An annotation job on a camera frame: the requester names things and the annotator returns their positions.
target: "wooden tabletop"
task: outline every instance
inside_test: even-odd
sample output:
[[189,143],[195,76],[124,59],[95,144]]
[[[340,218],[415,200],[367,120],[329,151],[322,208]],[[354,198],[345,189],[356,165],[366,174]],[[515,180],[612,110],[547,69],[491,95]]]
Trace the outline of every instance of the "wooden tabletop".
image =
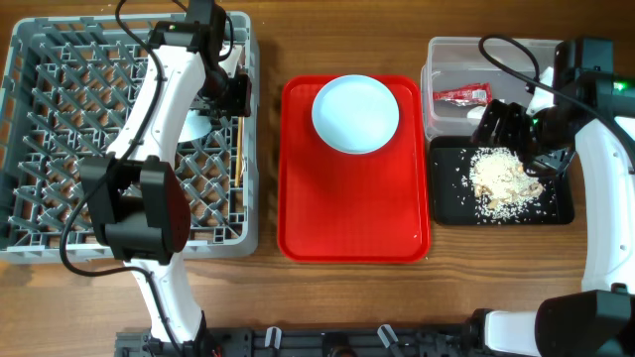
[[[109,15],[115,0],[0,2],[0,59],[25,17]],[[635,75],[635,2],[596,0],[234,1],[252,19],[262,54],[258,118],[260,243],[241,259],[187,262],[210,326],[377,326],[459,322],[476,308],[536,309],[576,293],[586,255],[579,163],[571,169],[575,221],[566,226],[441,227],[428,258],[412,265],[301,265],[276,244],[282,86],[308,73],[399,73],[420,81],[435,36],[615,42],[617,71]],[[177,12],[169,1],[130,1],[124,13]],[[95,262],[86,269],[116,263]],[[0,263],[1,356],[112,356],[115,332],[149,327],[130,275],[74,276],[62,265]]]

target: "red wrapper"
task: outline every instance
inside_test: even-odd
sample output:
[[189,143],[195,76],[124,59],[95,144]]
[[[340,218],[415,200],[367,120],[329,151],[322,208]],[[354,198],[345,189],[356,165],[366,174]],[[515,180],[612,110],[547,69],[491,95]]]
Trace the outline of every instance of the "red wrapper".
[[492,101],[492,89],[489,83],[473,83],[458,89],[434,92],[433,100],[445,100],[458,106],[487,105]]

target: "dish rack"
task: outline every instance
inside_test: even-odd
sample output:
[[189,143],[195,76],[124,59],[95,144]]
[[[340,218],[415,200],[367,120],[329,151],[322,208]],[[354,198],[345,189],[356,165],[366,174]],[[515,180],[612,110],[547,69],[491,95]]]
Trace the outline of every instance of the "dish rack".
[[[243,125],[242,180],[235,184],[237,117],[210,118],[208,135],[179,144],[175,173],[191,210],[186,258],[245,256],[258,245],[260,57],[249,17],[228,16],[253,85],[252,116]],[[158,21],[183,21],[185,14],[121,18],[147,40]],[[30,18],[14,27],[0,89],[0,260],[60,261],[61,231],[83,195],[79,164],[104,153],[121,130],[147,62],[114,16]],[[125,192],[140,193],[135,186]],[[75,262],[112,257],[96,242],[87,208],[67,246]]]

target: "wooden stick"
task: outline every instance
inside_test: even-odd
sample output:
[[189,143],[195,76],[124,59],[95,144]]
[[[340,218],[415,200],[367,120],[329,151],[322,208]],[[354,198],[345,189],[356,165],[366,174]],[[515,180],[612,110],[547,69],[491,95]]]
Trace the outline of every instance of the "wooden stick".
[[238,133],[236,138],[236,173],[234,174],[234,187],[240,186],[240,178],[242,177],[242,121],[243,117],[238,117]]

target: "clear plastic container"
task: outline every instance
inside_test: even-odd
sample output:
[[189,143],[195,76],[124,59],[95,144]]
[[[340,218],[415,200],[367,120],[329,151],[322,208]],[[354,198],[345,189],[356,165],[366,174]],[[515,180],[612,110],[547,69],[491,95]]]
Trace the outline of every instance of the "clear plastic container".
[[[437,136],[471,135],[474,121],[467,120],[467,112],[475,105],[457,106],[446,101],[433,101],[433,92],[457,89],[467,84],[491,85],[494,99],[527,106],[532,95],[525,91],[525,83],[495,67],[478,51],[480,38],[437,37],[428,46],[428,60],[421,71],[422,102],[426,139]],[[540,71],[554,63],[554,40],[518,40],[536,57]],[[504,41],[488,40],[487,51],[502,63],[529,76],[534,67],[523,52]]]

